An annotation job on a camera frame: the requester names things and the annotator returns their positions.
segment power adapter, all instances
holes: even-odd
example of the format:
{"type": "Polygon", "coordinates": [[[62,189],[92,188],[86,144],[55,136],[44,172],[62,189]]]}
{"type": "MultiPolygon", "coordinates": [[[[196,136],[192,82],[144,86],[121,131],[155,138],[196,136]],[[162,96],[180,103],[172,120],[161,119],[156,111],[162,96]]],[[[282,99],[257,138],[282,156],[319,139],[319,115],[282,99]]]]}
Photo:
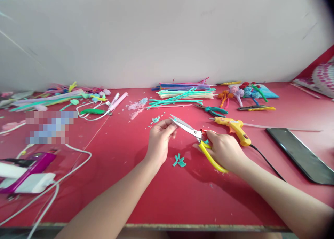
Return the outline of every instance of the power adapter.
{"type": "Polygon", "coordinates": [[[54,173],[31,174],[18,186],[15,193],[41,193],[54,182],[55,176],[54,173]]]}

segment white partition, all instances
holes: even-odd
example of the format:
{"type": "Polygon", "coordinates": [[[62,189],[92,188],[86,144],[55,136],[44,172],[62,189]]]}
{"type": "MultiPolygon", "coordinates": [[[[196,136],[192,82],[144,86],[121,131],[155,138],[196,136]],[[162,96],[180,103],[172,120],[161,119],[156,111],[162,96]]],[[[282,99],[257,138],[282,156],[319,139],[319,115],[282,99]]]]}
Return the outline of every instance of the white partition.
{"type": "Polygon", "coordinates": [[[334,44],[322,0],[2,0],[0,90],[288,81],[334,44]]]}

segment smartphone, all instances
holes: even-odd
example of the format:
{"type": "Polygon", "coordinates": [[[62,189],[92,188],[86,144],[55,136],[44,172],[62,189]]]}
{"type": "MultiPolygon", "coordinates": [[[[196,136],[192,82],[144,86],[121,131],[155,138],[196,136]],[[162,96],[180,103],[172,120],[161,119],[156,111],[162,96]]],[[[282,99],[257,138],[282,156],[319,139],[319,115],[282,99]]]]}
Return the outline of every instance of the smartphone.
{"type": "Polygon", "coordinates": [[[334,171],[286,128],[267,128],[268,134],[314,183],[334,185],[334,171]]]}

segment hand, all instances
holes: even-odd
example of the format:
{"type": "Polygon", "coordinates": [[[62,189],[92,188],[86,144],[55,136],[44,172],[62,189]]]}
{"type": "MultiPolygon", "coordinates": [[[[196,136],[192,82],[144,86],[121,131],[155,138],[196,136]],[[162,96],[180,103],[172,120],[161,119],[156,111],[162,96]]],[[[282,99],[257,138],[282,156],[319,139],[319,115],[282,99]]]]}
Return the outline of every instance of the hand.
{"type": "Polygon", "coordinates": [[[170,119],[163,120],[152,127],[150,131],[149,147],[145,160],[156,163],[158,168],[166,161],[168,142],[176,137],[178,126],[170,119]]]}
{"type": "MultiPolygon", "coordinates": [[[[217,163],[228,171],[237,173],[238,169],[249,161],[233,136],[217,134],[212,131],[207,131],[206,135],[212,143],[212,149],[207,148],[207,151],[217,163]]],[[[200,150],[198,143],[194,144],[193,147],[200,150]]]]}

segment glue gun trigger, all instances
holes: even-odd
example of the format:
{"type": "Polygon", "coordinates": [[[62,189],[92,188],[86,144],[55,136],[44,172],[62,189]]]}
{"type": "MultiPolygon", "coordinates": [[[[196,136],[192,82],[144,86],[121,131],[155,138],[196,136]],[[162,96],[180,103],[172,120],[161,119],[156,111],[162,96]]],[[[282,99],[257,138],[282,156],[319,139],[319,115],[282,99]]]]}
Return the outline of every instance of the glue gun trigger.
{"type": "Polygon", "coordinates": [[[230,128],[230,133],[236,133],[236,131],[233,128],[231,128],[230,126],[228,127],[230,128]]]}

